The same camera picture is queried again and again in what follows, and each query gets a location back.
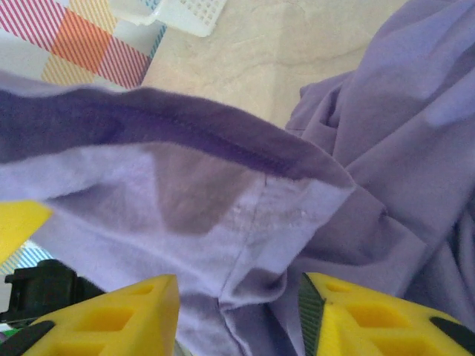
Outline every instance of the checkered cloth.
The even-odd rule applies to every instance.
[[[114,18],[108,0],[0,0],[0,69],[60,85],[134,88],[165,30]]]

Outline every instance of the wrinkled cloth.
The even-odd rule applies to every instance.
[[[196,355],[303,355],[302,271],[475,329],[475,1],[409,1],[282,131],[158,90],[0,74],[0,200],[106,290],[178,276]]]

